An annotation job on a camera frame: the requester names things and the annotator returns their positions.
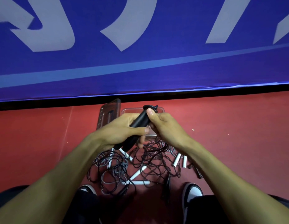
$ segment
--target black baseboard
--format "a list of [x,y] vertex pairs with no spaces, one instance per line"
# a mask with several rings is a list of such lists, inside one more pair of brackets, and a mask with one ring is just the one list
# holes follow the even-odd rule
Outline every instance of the black baseboard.
[[55,98],[43,100],[27,100],[27,101],[5,101],[0,102],[0,111],[17,110],[30,108],[45,108],[45,107],[66,107],[78,105],[97,105],[105,104],[116,98],[120,98],[122,102],[134,101],[156,101],[156,100],[171,100],[184,98],[198,97],[215,97],[215,96],[232,96],[245,95],[256,93],[271,93],[288,91],[289,84],[271,85],[271,86],[250,86],[242,88],[230,88],[220,90],[202,90],[191,92],[164,92],[150,94],[127,94],[127,95],[112,95],[100,97],[79,97],[79,98]]

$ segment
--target pant leg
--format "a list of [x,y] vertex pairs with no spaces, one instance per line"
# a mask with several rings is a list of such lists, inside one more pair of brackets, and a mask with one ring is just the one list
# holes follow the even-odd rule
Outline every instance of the pant leg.
[[[0,193],[0,208],[28,185],[10,188]],[[63,219],[63,224],[97,224],[100,218],[99,199],[96,195],[78,190]]]
[[[289,208],[289,200],[273,196],[278,202]],[[230,223],[215,195],[198,196],[189,202],[187,223]]]

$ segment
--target fingernail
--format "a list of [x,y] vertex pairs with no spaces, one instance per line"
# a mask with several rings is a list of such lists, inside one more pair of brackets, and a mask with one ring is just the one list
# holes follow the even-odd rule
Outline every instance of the fingernail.
[[154,112],[154,111],[153,111],[153,109],[151,109],[151,108],[148,108],[147,111],[146,111],[146,113],[147,113],[148,115],[150,115],[150,116],[153,114],[153,112]]

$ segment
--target black and white sneaker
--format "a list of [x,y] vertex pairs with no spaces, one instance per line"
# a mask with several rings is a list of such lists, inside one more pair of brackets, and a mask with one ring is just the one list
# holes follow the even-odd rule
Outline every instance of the black and white sneaker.
[[185,188],[182,194],[182,208],[183,208],[183,213],[184,213],[183,223],[186,222],[187,210],[188,210],[188,205],[189,205],[190,200],[197,196],[203,196],[201,188],[197,184],[188,182],[185,185]]
[[97,195],[96,191],[94,190],[94,188],[90,184],[84,184],[84,185],[80,186],[78,190],[82,190],[82,191],[85,191],[88,193],[93,193],[93,194]]

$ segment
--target hand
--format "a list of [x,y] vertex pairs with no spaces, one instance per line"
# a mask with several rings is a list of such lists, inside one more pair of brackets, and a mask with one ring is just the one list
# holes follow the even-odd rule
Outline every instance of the hand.
[[186,152],[187,145],[194,140],[169,113],[156,114],[150,108],[146,110],[146,113],[151,121],[151,128],[162,140],[172,147]]
[[114,145],[122,143],[132,135],[139,135],[138,146],[143,147],[145,135],[149,132],[147,127],[130,127],[130,124],[139,116],[138,113],[124,113],[109,124],[88,135],[84,141],[99,143],[99,150],[111,149]]

